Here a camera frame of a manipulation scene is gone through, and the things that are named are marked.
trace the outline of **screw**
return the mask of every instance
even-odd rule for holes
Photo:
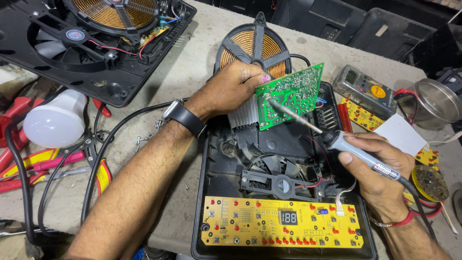
[[[137,137],[136,141],[133,143],[134,145],[139,145],[140,144],[141,137]]]

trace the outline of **metal bowl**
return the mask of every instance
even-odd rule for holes
[[[448,123],[462,119],[462,103],[445,85],[436,80],[422,79],[408,88],[419,97],[419,112],[414,122],[429,130],[443,128]],[[415,98],[407,96],[398,100],[404,113],[415,113]]]

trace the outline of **copper coil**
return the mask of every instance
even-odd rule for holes
[[[254,50],[254,31],[240,32],[233,36],[231,39],[243,51],[252,56]],[[265,34],[263,36],[263,54],[261,55],[261,58],[266,59],[280,52],[281,48],[277,45],[277,43],[270,36]],[[238,59],[238,57],[224,49],[221,54],[220,69],[222,69],[224,65],[236,59]],[[269,67],[266,71],[270,73],[275,79],[278,79],[286,74],[286,63],[279,62],[278,64]]]
[[[73,3],[79,11],[95,22],[118,29],[125,29],[117,11],[106,5],[102,0],[73,0]],[[140,8],[135,9],[131,7],[131,3],[134,6],[141,5],[145,7],[145,10],[153,10],[154,3],[152,0],[130,0],[129,5],[125,7],[128,16],[136,28],[148,24],[154,15],[150,12],[141,11]]]

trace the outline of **soldering iron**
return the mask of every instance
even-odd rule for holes
[[[267,97],[267,101],[273,105],[275,108],[283,111],[287,115],[289,115],[291,118],[295,119],[296,122],[299,122],[301,124],[304,124],[311,128],[313,131],[316,133],[320,134],[322,137],[322,142],[326,145],[326,148],[328,150],[339,150],[339,151],[346,151],[350,152],[354,155],[356,155],[358,158],[362,159],[366,164],[372,168],[372,170],[380,173],[383,176],[386,176],[392,180],[397,180],[399,183],[401,183],[414,197],[415,203],[417,205],[417,208],[419,210],[420,215],[422,216],[422,219],[427,226],[430,236],[434,241],[436,241],[436,236],[435,232],[433,231],[430,223],[427,220],[427,217],[425,216],[424,209],[422,208],[422,204],[419,201],[419,196],[417,194],[417,190],[415,187],[404,177],[401,176],[399,172],[396,170],[390,168],[387,166],[385,163],[381,162],[377,158],[373,157],[372,155],[368,154],[362,149],[359,149],[357,147],[352,146],[351,144],[347,143],[345,139],[343,138],[343,132],[342,131],[323,131],[316,126],[310,124],[307,119],[304,117],[298,115],[297,113],[293,112],[289,108],[285,107],[282,104],[279,104],[276,102],[274,99]]]

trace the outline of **black watch strap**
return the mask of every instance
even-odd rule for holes
[[[198,138],[205,127],[204,124],[195,114],[191,113],[188,109],[184,108],[182,105],[177,105],[166,117],[166,119],[173,119],[180,124],[182,124],[186,129],[191,131],[193,135]]]

